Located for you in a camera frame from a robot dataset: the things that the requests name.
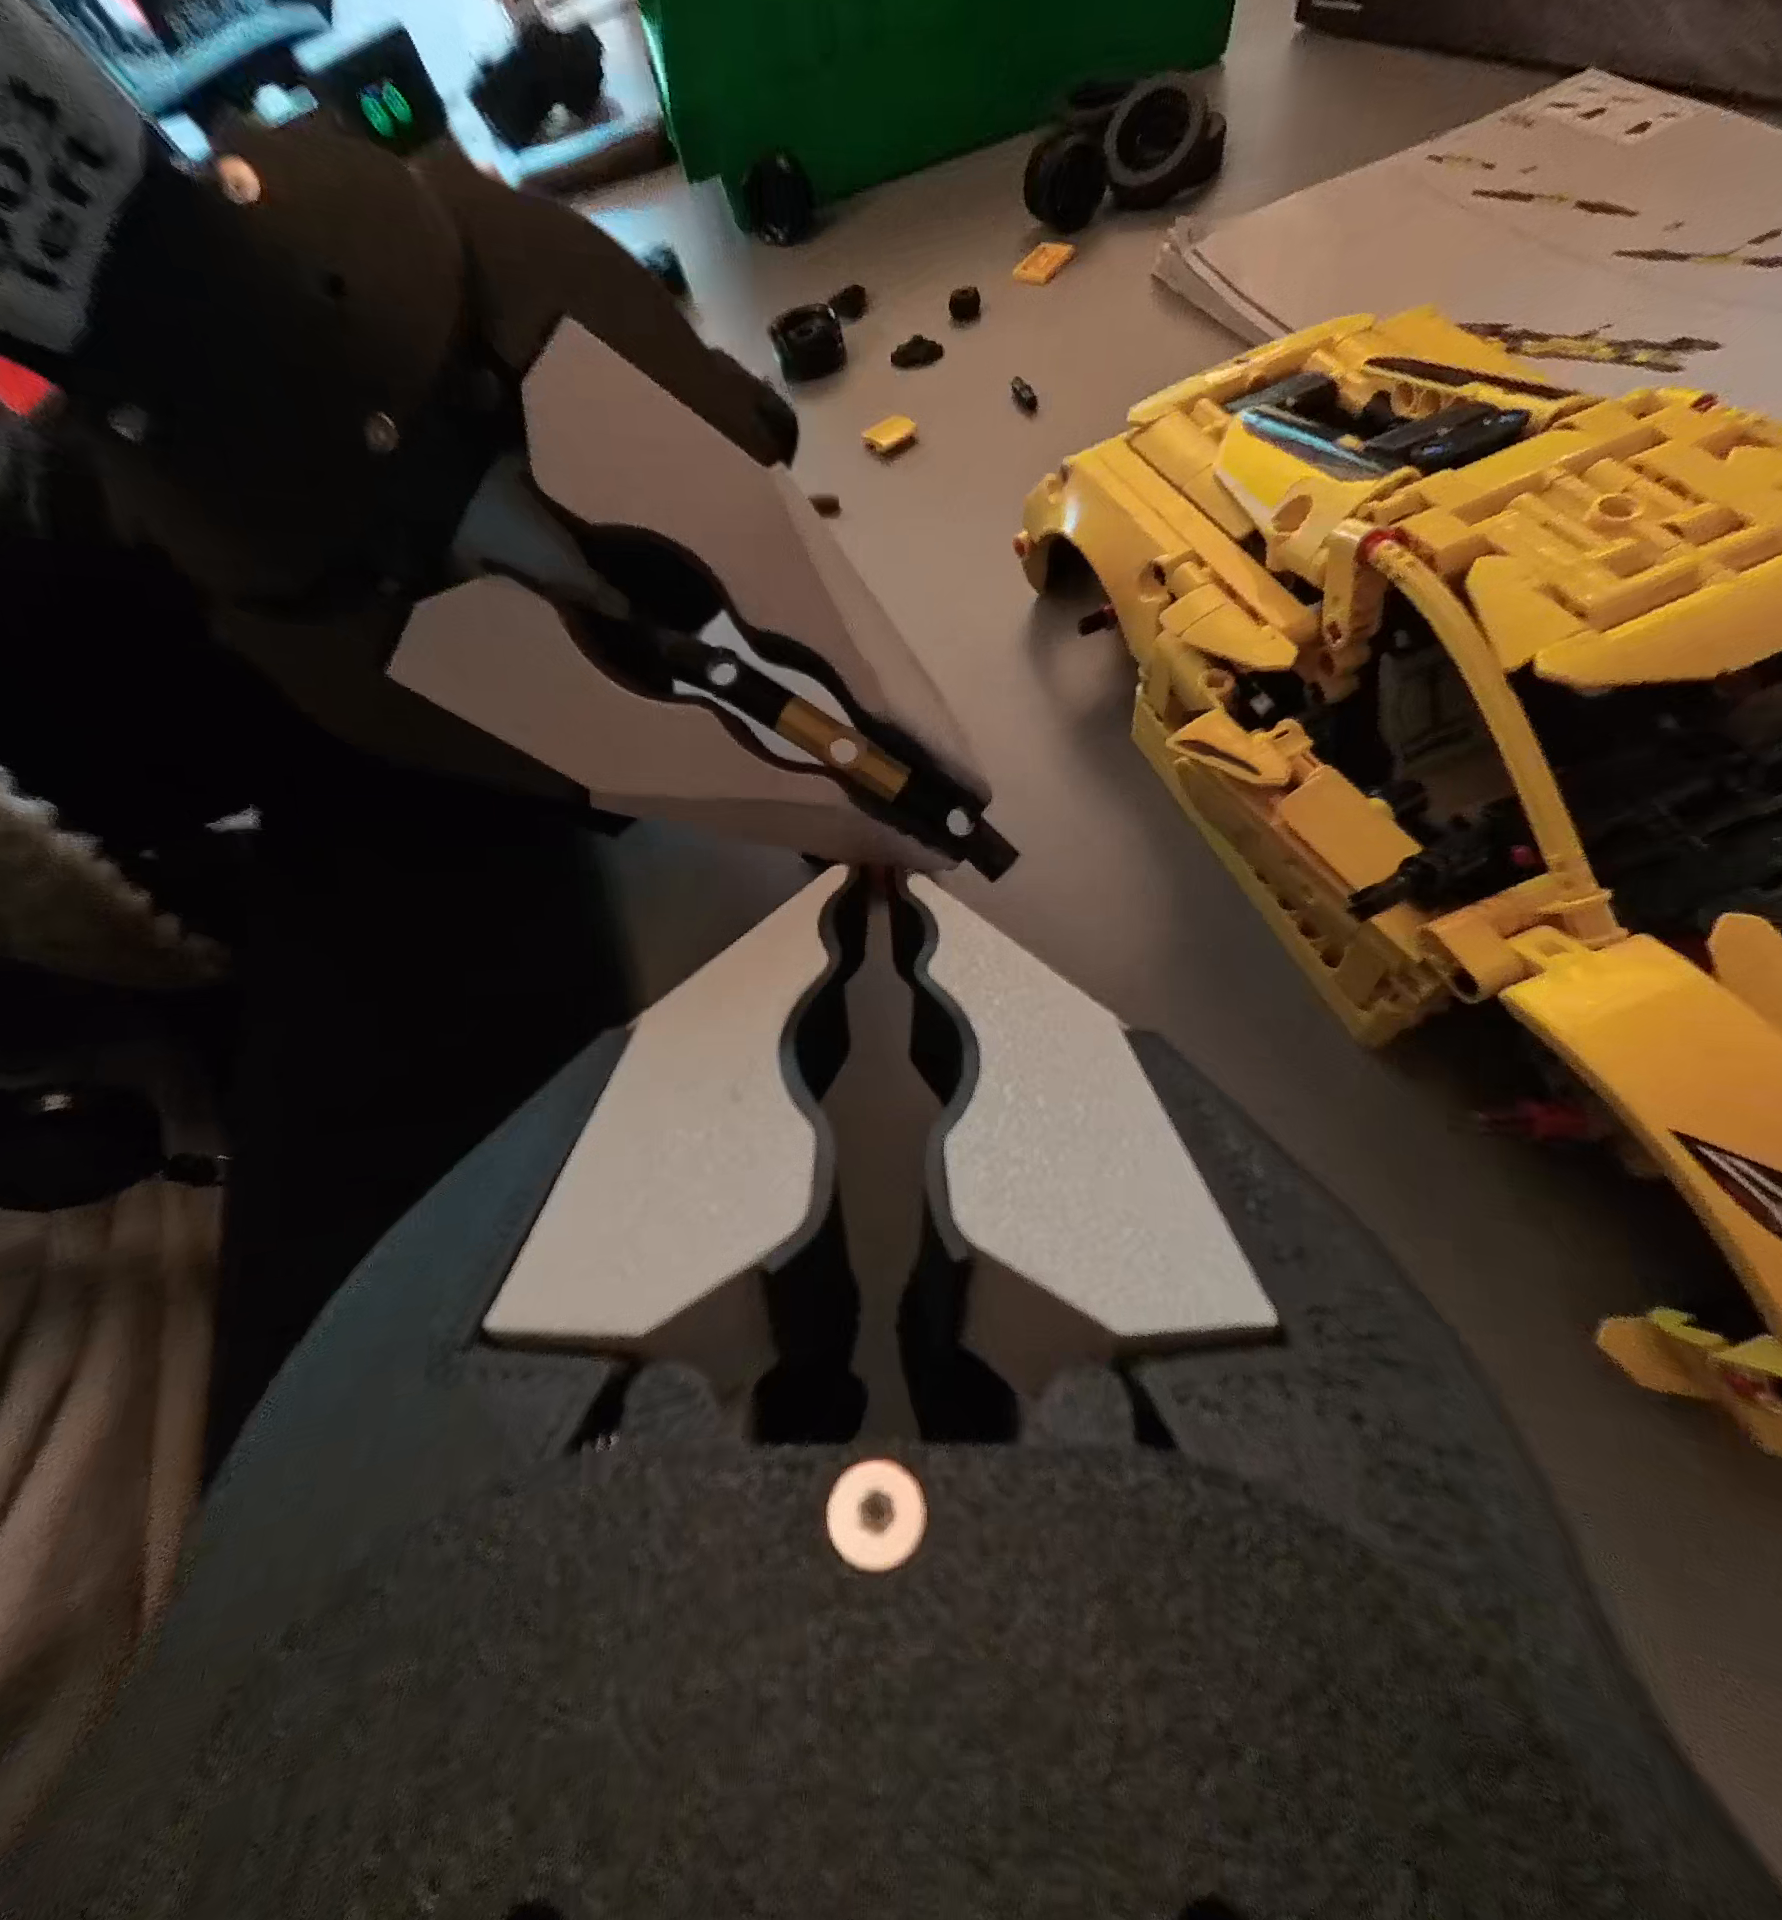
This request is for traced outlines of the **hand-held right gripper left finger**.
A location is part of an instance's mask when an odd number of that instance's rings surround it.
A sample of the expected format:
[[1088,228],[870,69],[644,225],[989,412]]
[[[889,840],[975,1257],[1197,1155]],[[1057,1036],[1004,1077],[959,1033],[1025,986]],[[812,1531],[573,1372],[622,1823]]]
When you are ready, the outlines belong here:
[[825,869],[633,1024],[483,1321],[488,1346],[702,1377],[768,1445],[856,1438],[827,1094],[856,869]]

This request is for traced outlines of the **small black bundle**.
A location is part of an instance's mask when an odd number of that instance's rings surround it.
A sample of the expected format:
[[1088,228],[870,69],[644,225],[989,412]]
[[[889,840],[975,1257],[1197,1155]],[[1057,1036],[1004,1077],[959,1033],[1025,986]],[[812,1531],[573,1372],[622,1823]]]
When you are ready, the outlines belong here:
[[516,43],[478,69],[468,97],[496,139],[523,149],[543,141],[557,112],[586,123],[604,92],[606,54],[596,28],[530,17]]

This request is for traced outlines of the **black device with green display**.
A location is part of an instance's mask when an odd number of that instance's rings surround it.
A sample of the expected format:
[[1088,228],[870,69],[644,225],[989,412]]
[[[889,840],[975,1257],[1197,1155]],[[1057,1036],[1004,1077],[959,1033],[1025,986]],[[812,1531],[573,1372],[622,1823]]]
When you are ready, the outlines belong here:
[[342,74],[333,95],[351,129],[395,156],[415,156],[447,132],[440,95],[410,72]]

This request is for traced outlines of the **building instruction booklet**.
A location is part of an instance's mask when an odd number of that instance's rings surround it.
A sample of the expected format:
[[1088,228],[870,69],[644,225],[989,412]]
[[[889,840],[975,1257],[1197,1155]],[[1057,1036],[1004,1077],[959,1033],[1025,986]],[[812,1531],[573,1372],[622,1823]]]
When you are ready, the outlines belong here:
[[1782,128],[1599,70],[1244,215],[1152,278],[1244,342],[1431,306],[1555,369],[1782,365]]

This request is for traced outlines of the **toy car set box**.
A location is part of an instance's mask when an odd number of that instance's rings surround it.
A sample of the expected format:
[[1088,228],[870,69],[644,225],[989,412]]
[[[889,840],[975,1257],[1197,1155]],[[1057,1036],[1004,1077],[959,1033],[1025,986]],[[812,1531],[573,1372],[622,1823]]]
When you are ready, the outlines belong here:
[[1782,3],[1300,3],[1302,28],[1782,109]]

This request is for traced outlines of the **pile of black yellow bricks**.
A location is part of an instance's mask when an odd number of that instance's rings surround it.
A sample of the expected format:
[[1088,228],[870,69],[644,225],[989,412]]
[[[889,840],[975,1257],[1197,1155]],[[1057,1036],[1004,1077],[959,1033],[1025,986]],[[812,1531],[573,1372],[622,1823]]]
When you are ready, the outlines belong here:
[[[1079,249],[1067,238],[1048,238],[1023,256],[1012,269],[1012,282],[1028,287],[1046,287],[1067,271]],[[861,279],[848,279],[837,286],[829,299],[814,313],[814,319],[829,322],[832,346],[846,343],[846,329],[855,329],[878,311],[881,303],[875,290]],[[944,299],[942,324],[953,338],[975,333],[989,320],[992,305],[978,284],[953,286]],[[907,340],[888,347],[888,363],[894,372],[927,372],[942,363],[947,355],[944,335],[932,335],[915,329]],[[1037,419],[1044,412],[1044,395],[1025,379],[1023,372],[1006,372],[1006,403],[1023,419]],[[878,465],[895,463],[919,443],[919,425],[906,412],[894,409],[882,419],[861,430],[861,447],[870,460]]]

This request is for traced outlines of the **yellow toy brick car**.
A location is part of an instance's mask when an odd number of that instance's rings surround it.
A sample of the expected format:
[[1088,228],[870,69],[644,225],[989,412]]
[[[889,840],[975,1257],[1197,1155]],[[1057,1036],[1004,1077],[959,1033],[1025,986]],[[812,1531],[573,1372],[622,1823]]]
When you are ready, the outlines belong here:
[[1146,396],[1012,549],[1097,590],[1135,745],[1356,1042],[1498,1011],[1503,1125],[1676,1191],[1727,1283],[1595,1343],[1782,1459],[1782,424],[1354,315]]

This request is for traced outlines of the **yellow pin connector brick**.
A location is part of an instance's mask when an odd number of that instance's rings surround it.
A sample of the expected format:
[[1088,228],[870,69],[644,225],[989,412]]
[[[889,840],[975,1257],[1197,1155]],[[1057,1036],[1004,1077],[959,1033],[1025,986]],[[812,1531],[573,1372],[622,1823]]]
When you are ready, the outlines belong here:
[[766,719],[763,726],[793,753],[806,756],[823,773],[848,786],[882,804],[904,798],[910,769],[856,731],[850,722],[832,718],[805,698],[786,696],[777,716]]

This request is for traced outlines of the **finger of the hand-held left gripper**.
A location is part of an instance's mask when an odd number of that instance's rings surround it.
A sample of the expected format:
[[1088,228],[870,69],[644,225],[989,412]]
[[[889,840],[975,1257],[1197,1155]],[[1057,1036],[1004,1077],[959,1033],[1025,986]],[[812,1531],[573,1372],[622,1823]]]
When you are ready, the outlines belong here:
[[[704,636],[987,810],[992,786],[924,662],[790,476],[796,419],[775,388],[679,315],[618,343],[566,316],[521,403],[526,485],[552,558],[520,572],[608,677],[718,707],[673,689],[659,656],[665,634]],[[762,756],[823,773],[718,708]]]
[[865,812],[832,774],[762,756],[718,707],[631,692],[547,599],[509,578],[423,601],[387,672],[581,786],[600,812],[833,862],[941,874],[967,858]]

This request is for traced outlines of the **green plastic bin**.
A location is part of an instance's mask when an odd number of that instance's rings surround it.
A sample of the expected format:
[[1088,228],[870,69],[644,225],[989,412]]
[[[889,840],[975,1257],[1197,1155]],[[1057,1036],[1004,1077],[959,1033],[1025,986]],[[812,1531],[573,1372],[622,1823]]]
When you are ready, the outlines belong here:
[[734,193],[759,155],[818,207],[1042,126],[1092,80],[1216,66],[1232,3],[642,3],[672,149]]

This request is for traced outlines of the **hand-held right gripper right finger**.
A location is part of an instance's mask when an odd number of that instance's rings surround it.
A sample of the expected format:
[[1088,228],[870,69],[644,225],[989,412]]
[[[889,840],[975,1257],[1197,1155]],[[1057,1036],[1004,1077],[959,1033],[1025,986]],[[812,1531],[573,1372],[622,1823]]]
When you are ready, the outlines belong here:
[[1072,1374],[1277,1342],[1135,1033],[927,877],[889,927],[937,1104],[898,1319],[919,1436],[1006,1445]]

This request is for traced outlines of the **person's left forearm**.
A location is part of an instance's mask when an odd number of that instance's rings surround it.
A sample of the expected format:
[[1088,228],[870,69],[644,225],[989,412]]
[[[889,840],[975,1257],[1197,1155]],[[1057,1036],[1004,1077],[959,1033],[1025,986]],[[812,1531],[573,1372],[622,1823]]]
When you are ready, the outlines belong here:
[[261,807],[237,978],[207,1472],[376,1243],[631,1013],[575,814],[391,771]]

